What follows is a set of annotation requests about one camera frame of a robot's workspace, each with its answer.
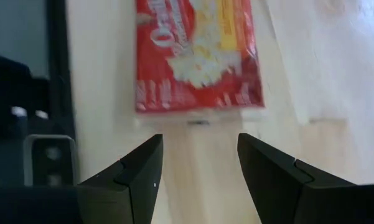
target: plastic wrapper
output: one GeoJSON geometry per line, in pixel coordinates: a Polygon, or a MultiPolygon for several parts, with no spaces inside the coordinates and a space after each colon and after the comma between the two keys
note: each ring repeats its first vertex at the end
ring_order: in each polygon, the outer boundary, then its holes
{"type": "Polygon", "coordinates": [[[135,0],[136,112],[213,121],[264,108],[250,0],[135,0]]]}

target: popcorn bag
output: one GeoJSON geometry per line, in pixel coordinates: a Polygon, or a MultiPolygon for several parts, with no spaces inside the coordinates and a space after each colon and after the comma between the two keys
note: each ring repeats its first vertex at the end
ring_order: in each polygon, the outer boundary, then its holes
{"type": "Polygon", "coordinates": [[[136,0],[138,114],[264,108],[250,0],[136,0]]]}

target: light wood surface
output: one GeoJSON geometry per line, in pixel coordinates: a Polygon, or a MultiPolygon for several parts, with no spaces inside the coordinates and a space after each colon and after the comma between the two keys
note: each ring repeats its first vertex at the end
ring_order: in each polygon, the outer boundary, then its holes
{"type": "Polygon", "coordinates": [[[152,223],[259,223],[236,153],[244,131],[374,183],[374,0],[252,2],[267,117],[153,129],[133,125],[134,1],[68,1],[82,180],[162,132],[152,223]]]}

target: black object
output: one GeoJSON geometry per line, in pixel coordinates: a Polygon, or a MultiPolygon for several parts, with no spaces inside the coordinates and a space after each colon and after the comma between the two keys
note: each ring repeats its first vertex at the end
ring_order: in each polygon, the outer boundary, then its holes
{"type": "Polygon", "coordinates": [[[0,189],[0,223],[148,224],[162,159],[158,134],[75,187],[0,189]]]}
{"type": "Polygon", "coordinates": [[[240,163],[263,224],[374,223],[374,185],[355,185],[248,134],[240,163]]]}
{"type": "Polygon", "coordinates": [[[78,178],[69,169],[75,167],[75,127],[65,5],[65,0],[0,0],[0,187],[42,185],[47,176],[55,183],[59,170],[67,170],[59,177],[62,184],[78,178]],[[27,116],[13,114],[14,107],[27,116]],[[37,111],[47,118],[38,117],[37,111]],[[36,136],[46,144],[25,147],[36,136]],[[47,158],[36,156],[58,147],[49,139],[69,139],[60,143],[63,157],[51,167],[39,161],[47,158]],[[28,180],[32,176],[35,182],[28,180]]]}

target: red packaging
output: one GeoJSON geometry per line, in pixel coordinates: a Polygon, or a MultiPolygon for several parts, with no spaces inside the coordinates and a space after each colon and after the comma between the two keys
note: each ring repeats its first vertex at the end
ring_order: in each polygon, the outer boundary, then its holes
{"type": "Polygon", "coordinates": [[[136,0],[136,111],[264,108],[250,0],[136,0]]]}

